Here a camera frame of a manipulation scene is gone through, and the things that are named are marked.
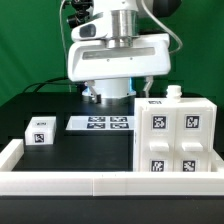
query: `green wall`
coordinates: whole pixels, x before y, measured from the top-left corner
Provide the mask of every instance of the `green wall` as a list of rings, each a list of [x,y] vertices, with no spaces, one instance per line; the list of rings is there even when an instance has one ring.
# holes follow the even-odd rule
[[[27,85],[66,75],[60,2],[0,0],[0,105]],[[170,74],[156,78],[152,91],[164,92],[168,84],[181,84],[185,92],[208,97],[224,109],[224,1],[183,0],[180,9],[163,22],[181,37],[184,48],[172,57]],[[150,20],[142,20],[142,28],[150,26],[155,27]],[[68,27],[65,33],[69,47]],[[135,86],[141,88],[142,79],[136,79]]]

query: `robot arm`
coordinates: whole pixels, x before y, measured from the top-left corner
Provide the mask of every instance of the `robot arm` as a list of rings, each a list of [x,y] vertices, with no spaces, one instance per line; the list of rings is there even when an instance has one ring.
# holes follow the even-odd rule
[[[169,72],[169,35],[139,35],[138,17],[144,16],[140,0],[78,2],[79,8],[83,3],[86,10],[87,6],[93,5],[93,14],[89,22],[72,31],[75,43],[70,48],[68,59],[68,75],[72,81]],[[181,0],[146,1],[147,7],[158,16],[170,15],[180,3]]]

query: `black cable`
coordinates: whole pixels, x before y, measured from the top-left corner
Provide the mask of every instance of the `black cable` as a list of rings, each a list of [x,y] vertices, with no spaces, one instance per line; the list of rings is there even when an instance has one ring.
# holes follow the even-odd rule
[[[46,82],[50,83],[50,82],[56,82],[56,81],[61,81],[61,80],[67,80],[67,79],[68,79],[67,77],[58,77],[58,78],[54,78],[54,79],[49,79]],[[47,85],[47,84],[46,83],[40,84],[33,92],[38,92],[45,85]]]
[[[67,85],[72,85],[72,86],[77,86],[79,85],[80,83],[53,83],[53,82],[38,82],[38,83],[34,83],[34,84],[31,84],[29,86],[27,86],[22,93],[25,93],[29,88],[33,87],[33,86],[37,86],[37,85],[64,85],[64,86],[67,86]]]

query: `black tabletop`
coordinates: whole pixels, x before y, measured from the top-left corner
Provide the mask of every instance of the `black tabletop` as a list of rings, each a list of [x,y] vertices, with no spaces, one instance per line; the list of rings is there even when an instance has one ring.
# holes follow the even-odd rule
[[[51,146],[26,146],[14,171],[131,171],[133,131],[66,131],[71,115],[133,115],[133,104],[83,103],[72,93],[20,94],[0,107],[0,150],[24,138],[34,116],[56,116]],[[216,149],[221,138],[218,111]],[[224,198],[214,196],[0,197],[1,223],[223,223]]]

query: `metal cylinder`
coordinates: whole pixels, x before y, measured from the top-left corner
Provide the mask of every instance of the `metal cylinder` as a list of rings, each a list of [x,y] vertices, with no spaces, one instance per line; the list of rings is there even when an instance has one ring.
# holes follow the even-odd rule
[[[110,11],[107,48],[132,47],[132,38],[138,37],[138,14],[132,10]]]

